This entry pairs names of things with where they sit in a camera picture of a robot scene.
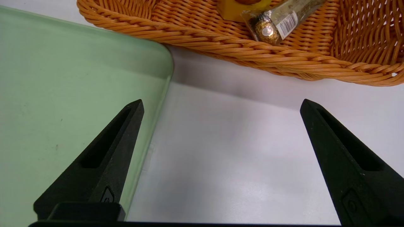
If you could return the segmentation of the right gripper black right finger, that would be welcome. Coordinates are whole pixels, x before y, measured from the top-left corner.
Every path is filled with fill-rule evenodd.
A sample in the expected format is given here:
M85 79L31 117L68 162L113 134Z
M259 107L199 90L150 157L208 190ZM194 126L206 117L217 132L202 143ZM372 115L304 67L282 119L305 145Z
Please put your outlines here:
M402 226L403 177L318 103L300 115L341 225Z

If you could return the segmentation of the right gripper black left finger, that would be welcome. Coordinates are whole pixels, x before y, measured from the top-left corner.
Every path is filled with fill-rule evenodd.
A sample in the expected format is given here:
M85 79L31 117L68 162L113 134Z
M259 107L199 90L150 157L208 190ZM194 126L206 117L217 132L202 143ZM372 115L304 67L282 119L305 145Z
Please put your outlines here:
M38 220L63 203L119 203L144 114L127 104L34 202Z

